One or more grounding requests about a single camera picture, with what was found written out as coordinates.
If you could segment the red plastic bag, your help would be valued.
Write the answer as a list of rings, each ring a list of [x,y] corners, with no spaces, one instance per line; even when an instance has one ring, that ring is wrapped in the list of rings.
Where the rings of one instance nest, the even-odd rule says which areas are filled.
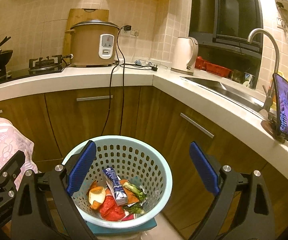
[[[104,220],[111,222],[118,222],[126,216],[124,209],[116,204],[113,196],[105,197],[103,204],[99,208],[99,212]]]

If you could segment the orange peel large piece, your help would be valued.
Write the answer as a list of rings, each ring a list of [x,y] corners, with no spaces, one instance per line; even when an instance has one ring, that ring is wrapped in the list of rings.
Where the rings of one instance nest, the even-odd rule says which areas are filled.
[[[87,192],[87,197],[91,209],[98,210],[105,201],[105,187],[98,185],[98,182],[94,180]]]

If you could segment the blue white milk carton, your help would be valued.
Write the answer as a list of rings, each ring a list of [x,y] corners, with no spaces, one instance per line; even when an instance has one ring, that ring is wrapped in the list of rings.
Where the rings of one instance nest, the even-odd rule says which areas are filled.
[[[107,167],[102,170],[107,186],[110,189],[115,202],[118,206],[128,204],[128,196],[124,191],[122,184],[119,181],[117,173],[112,167]]]

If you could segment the orange snack packet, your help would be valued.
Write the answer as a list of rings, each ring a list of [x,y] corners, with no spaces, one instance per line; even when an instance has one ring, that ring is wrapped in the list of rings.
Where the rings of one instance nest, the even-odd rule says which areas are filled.
[[[140,201],[140,189],[136,185],[130,183],[126,179],[120,180],[120,184],[122,185],[125,193],[127,194],[128,204],[134,204]]]

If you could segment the green bok choy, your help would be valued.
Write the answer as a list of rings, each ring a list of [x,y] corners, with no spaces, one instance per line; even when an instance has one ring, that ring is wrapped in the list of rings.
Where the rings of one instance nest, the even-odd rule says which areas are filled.
[[[121,184],[128,196],[127,204],[123,205],[124,210],[130,214],[143,215],[145,213],[143,205],[147,201],[147,195],[143,189],[128,180],[121,180]]]

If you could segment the dark kitchen window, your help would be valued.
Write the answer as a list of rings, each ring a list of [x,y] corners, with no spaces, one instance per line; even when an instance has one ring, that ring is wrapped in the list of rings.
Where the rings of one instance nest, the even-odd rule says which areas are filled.
[[[198,55],[230,70],[247,72],[258,81],[263,35],[247,42],[263,27],[260,0],[192,0],[189,36],[199,44]]]

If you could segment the wooden lower cabinets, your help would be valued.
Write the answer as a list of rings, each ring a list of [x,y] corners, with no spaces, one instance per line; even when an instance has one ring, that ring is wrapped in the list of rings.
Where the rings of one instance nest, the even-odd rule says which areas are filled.
[[[41,171],[59,163],[79,143],[99,135],[125,135],[154,147],[173,175],[173,191],[163,214],[184,238],[194,232],[213,199],[189,157],[191,142],[237,172],[262,172],[276,234],[288,226],[288,180],[228,131],[155,87],[22,96],[0,101],[0,118],[11,121],[34,142],[33,161]]]

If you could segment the light blue perforated basket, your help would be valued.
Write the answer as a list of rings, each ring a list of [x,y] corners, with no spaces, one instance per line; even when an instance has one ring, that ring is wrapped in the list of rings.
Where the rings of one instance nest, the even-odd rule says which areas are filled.
[[[121,135],[95,137],[92,141],[96,145],[96,157],[81,188],[72,195],[82,218],[89,224],[108,229],[135,228],[155,218],[167,204],[173,186],[170,167],[162,154],[143,141]],[[107,167],[112,167],[119,178],[143,189],[147,199],[142,215],[128,221],[109,222],[90,208],[87,191],[93,181],[105,186],[102,170]]]

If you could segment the black gas stove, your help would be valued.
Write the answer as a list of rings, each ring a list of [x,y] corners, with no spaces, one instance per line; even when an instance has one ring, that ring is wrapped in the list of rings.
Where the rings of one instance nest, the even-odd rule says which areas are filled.
[[[0,75],[0,84],[31,76],[60,73],[69,65],[70,63],[62,55],[29,59],[28,68],[15,71],[7,70],[5,75]]]

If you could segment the chrome sink faucet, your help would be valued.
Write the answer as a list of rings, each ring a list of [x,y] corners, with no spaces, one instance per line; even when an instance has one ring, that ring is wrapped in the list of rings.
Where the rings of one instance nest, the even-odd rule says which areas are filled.
[[[260,35],[263,36],[264,48],[256,84],[256,92],[261,93],[264,97],[263,110],[260,110],[259,113],[265,118],[268,118],[275,96],[272,76],[274,73],[278,73],[279,70],[280,41],[276,40],[274,35],[267,30],[256,28],[250,31],[247,42],[252,43],[254,38]]]

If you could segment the steel sink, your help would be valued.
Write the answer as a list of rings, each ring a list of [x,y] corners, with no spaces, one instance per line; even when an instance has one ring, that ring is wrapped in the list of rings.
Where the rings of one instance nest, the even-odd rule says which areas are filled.
[[[197,86],[209,90],[210,92],[213,92],[258,116],[262,120],[261,126],[265,129],[265,131],[267,131],[267,133],[281,143],[286,142],[285,138],[283,138],[281,135],[277,135],[277,111],[273,110],[272,108],[269,111],[264,110],[264,103],[260,100],[219,81],[207,80],[192,76],[182,76],[181,78],[193,82]]]

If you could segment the smartphone on stand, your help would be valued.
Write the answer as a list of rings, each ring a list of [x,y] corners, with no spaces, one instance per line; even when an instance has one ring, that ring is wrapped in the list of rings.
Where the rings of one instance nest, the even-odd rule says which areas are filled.
[[[276,94],[276,132],[278,137],[288,141],[288,81],[278,73],[272,77]]]

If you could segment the brown rice cooker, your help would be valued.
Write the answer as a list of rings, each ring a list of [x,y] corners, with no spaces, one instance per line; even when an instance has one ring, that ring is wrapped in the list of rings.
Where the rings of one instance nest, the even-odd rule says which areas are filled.
[[[71,65],[74,67],[109,66],[115,61],[118,25],[89,20],[73,25],[67,34],[71,36]]]

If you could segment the red dish rack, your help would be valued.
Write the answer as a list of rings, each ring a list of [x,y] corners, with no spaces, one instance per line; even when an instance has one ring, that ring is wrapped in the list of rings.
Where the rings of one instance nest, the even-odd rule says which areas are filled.
[[[214,63],[210,63],[207,60],[204,60],[201,56],[198,56],[195,61],[195,68],[199,70],[204,70],[208,73],[228,78],[231,75],[231,70],[222,66],[219,66]]]

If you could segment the white electric kettle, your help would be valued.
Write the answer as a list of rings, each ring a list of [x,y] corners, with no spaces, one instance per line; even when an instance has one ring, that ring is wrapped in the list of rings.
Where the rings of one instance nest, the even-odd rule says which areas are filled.
[[[198,42],[194,37],[178,37],[170,70],[193,75],[198,50]]]

